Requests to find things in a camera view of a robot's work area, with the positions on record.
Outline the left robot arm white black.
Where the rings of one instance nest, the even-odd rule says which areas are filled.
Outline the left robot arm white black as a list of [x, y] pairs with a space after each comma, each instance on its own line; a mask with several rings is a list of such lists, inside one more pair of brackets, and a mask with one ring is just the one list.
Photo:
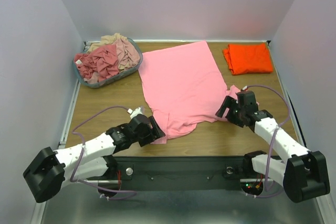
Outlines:
[[44, 148], [23, 172], [23, 177], [37, 203], [46, 202], [60, 190], [89, 178], [110, 179], [121, 177], [113, 155], [126, 150], [133, 143], [150, 144], [165, 133], [153, 116], [133, 116], [129, 123], [108, 129], [96, 138], [76, 146], [58, 150]]

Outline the light pink t shirt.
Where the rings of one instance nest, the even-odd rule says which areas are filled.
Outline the light pink t shirt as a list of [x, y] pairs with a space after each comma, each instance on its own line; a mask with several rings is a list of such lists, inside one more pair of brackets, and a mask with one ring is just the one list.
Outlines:
[[239, 92], [227, 86], [205, 41], [145, 52], [139, 74], [145, 101], [165, 133], [156, 144], [217, 121], [225, 98]]

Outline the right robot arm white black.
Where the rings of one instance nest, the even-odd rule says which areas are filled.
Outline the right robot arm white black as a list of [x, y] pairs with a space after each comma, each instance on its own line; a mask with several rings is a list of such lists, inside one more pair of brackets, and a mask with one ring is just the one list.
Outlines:
[[271, 151], [255, 151], [243, 158], [241, 170], [244, 175], [253, 177], [262, 174], [284, 189], [288, 198], [295, 203], [317, 198], [330, 193], [330, 182], [325, 156], [312, 152], [295, 141], [274, 117], [266, 110], [260, 110], [255, 94], [246, 88], [237, 93], [236, 98], [227, 96], [216, 112], [219, 118], [239, 127], [248, 127], [265, 140]]

